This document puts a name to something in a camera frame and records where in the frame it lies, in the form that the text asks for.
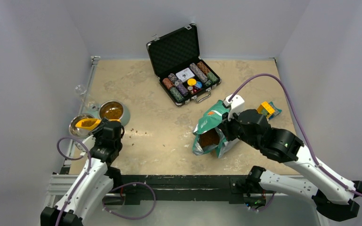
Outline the yellow plastic scoop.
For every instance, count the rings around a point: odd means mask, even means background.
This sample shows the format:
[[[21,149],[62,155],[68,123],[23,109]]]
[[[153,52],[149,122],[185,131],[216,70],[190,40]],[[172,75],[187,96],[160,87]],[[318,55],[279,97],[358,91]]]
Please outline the yellow plastic scoop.
[[[110,121],[121,122],[120,120],[116,120],[116,119],[104,118],[104,119],[100,120],[97,118],[85,118],[85,119],[78,121],[75,124],[75,127],[78,129],[94,130],[95,128],[97,128],[99,126],[108,124]]]

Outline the green dog food bag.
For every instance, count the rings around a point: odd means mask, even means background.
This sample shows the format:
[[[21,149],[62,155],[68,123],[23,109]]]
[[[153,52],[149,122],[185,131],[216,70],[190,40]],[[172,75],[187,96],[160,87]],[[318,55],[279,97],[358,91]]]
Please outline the green dog food bag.
[[[239,142],[238,139],[227,140],[219,128],[222,122],[222,115],[228,112],[229,109],[223,106],[223,101],[218,100],[198,120],[193,130],[195,139],[192,152],[194,155],[199,156],[213,152],[217,158],[222,158],[226,152]]]

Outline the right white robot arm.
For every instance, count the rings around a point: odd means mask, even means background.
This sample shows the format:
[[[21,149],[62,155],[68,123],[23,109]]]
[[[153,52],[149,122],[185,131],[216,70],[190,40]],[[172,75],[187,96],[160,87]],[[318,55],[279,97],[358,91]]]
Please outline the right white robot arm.
[[[354,199],[356,192],[362,194],[362,181],[342,179],[322,161],[314,160],[308,146],[294,133],[271,127],[266,117],[255,109],[240,114],[224,113],[220,130],[227,139],[243,141],[268,159],[294,169],[305,178],[300,181],[253,166],[243,184],[248,193],[267,190],[296,196],[315,206],[321,215],[337,222],[357,217],[360,205]],[[342,179],[347,188],[333,178]]]

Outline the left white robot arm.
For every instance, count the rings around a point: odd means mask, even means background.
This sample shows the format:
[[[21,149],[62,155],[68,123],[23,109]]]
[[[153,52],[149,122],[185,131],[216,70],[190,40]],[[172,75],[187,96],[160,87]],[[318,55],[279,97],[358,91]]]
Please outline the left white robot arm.
[[[111,164],[123,147],[124,132],[120,121],[104,119],[83,141],[73,138],[87,160],[63,197],[43,209],[40,225],[82,226],[107,193],[120,190],[121,172]]]

